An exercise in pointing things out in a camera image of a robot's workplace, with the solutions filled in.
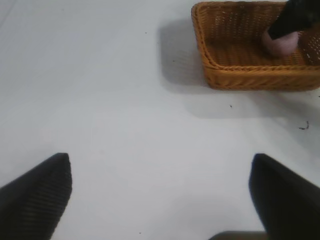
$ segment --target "pink ball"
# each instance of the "pink ball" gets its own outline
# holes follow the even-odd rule
[[[268,29],[262,34],[262,44],[271,55],[276,57],[292,54],[298,46],[298,41],[299,35],[296,31],[275,40],[269,36]]]

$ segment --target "white floor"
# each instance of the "white floor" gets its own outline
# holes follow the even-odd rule
[[[0,1],[0,185],[69,153],[53,240],[262,230],[248,190],[258,152],[320,185],[320,91],[208,88],[195,3]]]

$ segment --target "small debris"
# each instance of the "small debris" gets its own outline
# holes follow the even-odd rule
[[[309,121],[306,121],[306,127],[299,127],[301,130],[307,130],[309,129]]]

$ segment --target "orange wicker basket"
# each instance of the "orange wicker basket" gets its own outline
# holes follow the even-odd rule
[[[200,2],[191,11],[208,84],[221,90],[305,91],[320,87],[320,26],[300,33],[290,56],[264,51],[261,35],[284,2]]]

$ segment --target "woven basket wall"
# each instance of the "woven basket wall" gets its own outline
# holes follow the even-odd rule
[[[320,87],[320,26],[300,33],[297,50],[275,58],[261,35],[284,2],[201,2],[191,11],[208,84],[221,90],[305,91]]]

